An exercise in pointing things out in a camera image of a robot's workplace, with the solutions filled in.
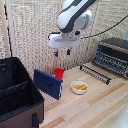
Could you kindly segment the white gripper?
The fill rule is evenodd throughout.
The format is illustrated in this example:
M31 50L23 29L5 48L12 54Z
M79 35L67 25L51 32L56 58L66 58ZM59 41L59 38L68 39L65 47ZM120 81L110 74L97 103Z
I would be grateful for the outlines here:
M48 36L49 47L50 48L63 48L63 47L73 47L80 44L80 32L52 32ZM55 49L55 57L59 56L59 50ZM67 55L71 55L71 48L67 50Z

